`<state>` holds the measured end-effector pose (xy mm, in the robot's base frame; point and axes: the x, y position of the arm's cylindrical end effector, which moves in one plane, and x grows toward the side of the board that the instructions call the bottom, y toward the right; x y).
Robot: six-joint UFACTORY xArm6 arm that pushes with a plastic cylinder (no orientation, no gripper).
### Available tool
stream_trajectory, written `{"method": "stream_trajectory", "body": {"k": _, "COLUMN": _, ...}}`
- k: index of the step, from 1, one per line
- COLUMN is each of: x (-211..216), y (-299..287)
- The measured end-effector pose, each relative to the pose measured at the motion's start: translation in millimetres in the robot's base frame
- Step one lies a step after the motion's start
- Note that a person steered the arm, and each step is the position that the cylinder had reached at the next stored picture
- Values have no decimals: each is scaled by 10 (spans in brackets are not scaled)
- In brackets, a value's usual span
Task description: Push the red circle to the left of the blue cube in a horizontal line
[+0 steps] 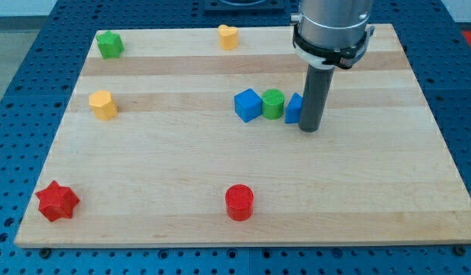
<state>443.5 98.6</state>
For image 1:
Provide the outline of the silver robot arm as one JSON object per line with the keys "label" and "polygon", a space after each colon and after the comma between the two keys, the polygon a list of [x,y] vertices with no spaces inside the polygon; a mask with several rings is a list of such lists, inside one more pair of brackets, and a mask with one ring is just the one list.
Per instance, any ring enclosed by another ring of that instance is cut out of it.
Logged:
{"label": "silver robot arm", "polygon": [[301,0],[292,44],[310,66],[348,70],[365,54],[374,27],[367,21],[372,0]]}

